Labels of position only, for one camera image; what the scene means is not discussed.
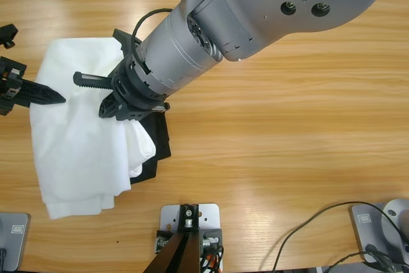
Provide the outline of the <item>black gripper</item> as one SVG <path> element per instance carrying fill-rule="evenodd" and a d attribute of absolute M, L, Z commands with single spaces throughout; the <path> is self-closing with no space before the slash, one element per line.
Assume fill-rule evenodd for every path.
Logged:
<path fill-rule="evenodd" d="M 73 82 L 77 86 L 111 90 L 100 104 L 100 118 L 139 121 L 151 113 L 169 110 L 166 96 L 150 90 L 132 68 L 133 63 L 130 58 L 123 59 L 107 77 L 74 73 Z"/>
<path fill-rule="evenodd" d="M 22 106 L 66 102 L 61 94 L 48 86 L 33 81 L 22 81 L 25 71 L 25 64 L 1 56 L 1 116 L 6 116 L 13 109 L 14 98 L 19 92 Z"/>

